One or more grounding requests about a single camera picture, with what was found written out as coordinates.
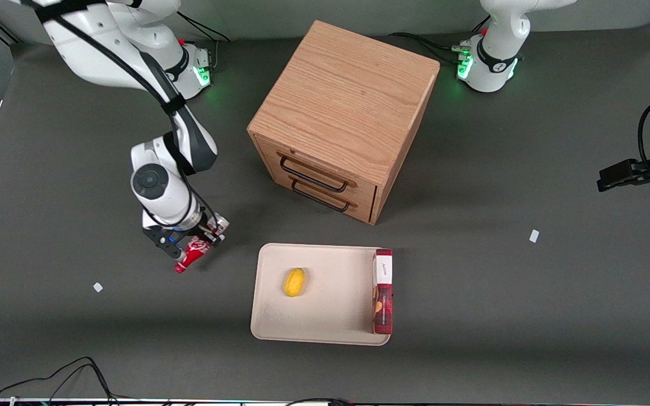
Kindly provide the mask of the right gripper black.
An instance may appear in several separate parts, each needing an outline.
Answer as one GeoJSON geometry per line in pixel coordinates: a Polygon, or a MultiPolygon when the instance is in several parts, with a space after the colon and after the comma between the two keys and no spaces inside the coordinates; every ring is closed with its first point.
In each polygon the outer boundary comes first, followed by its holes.
{"type": "Polygon", "coordinates": [[[143,228],[143,234],[178,264],[193,264],[208,252],[208,241],[211,245],[218,245],[225,239],[220,231],[208,231],[206,241],[194,231],[176,231],[160,226],[143,228]]]}

